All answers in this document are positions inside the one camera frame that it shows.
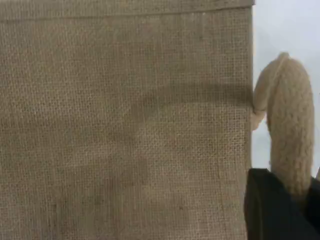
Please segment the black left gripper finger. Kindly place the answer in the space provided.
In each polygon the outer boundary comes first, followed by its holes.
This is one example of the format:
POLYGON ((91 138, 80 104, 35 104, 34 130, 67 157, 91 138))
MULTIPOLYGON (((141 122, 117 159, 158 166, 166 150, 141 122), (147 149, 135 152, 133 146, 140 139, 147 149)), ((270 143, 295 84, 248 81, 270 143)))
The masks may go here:
POLYGON ((244 217, 249 240, 312 238, 312 226, 280 180, 267 169, 248 171, 244 217))
POLYGON ((305 218, 315 230, 315 239, 320 239, 320 181, 312 178, 306 199, 305 218))

